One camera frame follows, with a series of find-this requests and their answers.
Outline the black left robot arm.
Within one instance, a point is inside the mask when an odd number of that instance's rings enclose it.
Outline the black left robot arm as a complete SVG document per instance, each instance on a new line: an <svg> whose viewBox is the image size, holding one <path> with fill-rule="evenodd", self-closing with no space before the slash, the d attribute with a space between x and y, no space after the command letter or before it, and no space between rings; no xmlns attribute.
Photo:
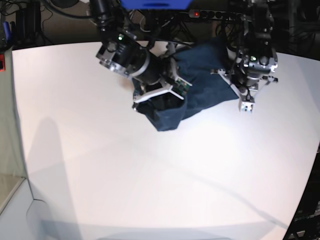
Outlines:
<svg viewBox="0 0 320 240"><path fill-rule="evenodd" d="M246 0L241 13L222 14L220 36L226 44L225 67L213 69L239 97L239 108L252 111L259 91L277 82L273 47L274 18L266 0Z"/></svg>

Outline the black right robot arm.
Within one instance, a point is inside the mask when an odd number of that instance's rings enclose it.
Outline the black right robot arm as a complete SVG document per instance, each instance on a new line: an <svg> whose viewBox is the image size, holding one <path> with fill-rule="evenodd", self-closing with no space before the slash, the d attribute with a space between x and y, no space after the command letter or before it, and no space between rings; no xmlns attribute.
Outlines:
<svg viewBox="0 0 320 240"><path fill-rule="evenodd" d="M96 57L108 70L132 81L133 109L140 113L179 108L184 97L173 76L172 61L151 52L152 41L140 45L127 31L129 15L114 0L91 0L102 46Z"/></svg>

